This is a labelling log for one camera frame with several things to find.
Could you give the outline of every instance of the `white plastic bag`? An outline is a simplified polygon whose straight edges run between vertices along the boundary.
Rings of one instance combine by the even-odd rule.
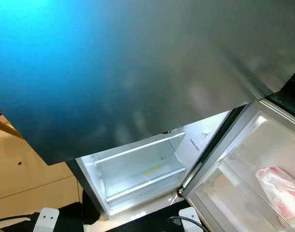
[[[273,207],[295,228],[295,180],[278,167],[261,169],[255,175]]]

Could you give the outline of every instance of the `cable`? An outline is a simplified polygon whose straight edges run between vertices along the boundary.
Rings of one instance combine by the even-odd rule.
[[[204,232],[209,232],[209,230],[206,229],[204,226],[202,226],[200,223],[198,223],[197,221],[192,220],[192,219],[190,219],[190,218],[187,218],[187,217],[181,217],[181,216],[173,216],[173,217],[169,217],[169,218],[168,218],[168,222],[170,223],[170,221],[171,221],[171,220],[174,220],[174,219],[190,221],[190,222],[196,224],[197,226],[199,226]]]
[[[15,219],[15,218],[29,218],[29,219],[31,219],[34,214],[35,213],[26,214],[26,215],[12,216],[12,217],[4,217],[4,218],[1,218],[0,221],[5,221],[5,220],[10,220],[10,219]]]

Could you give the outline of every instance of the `black power cord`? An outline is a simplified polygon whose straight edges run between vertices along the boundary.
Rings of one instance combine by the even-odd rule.
[[[181,216],[169,217],[168,222],[170,223],[172,220],[175,220],[175,219],[190,221],[190,222],[194,223],[195,225],[199,226],[204,232],[209,232],[209,230],[206,229],[204,226],[202,226],[200,223],[198,223],[197,221],[192,220],[190,218],[187,218],[187,217],[181,217]]]
[[[4,217],[1,218],[0,221],[15,219],[15,218],[29,218],[30,220],[37,220],[39,216],[39,213],[33,213],[33,214],[25,214],[25,215],[17,215],[12,217]]]

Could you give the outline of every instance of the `beige tile floor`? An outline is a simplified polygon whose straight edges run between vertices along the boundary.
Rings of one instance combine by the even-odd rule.
[[[3,116],[0,121],[11,126]],[[0,131],[0,218],[78,202],[80,191],[65,163],[48,166],[27,142]],[[0,223],[0,227],[16,221]]]

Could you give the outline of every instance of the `plastic bag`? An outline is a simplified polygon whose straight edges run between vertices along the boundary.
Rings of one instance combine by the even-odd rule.
[[[255,175],[273,207],[295,228],[295,180],[278,167],[261,169]]]

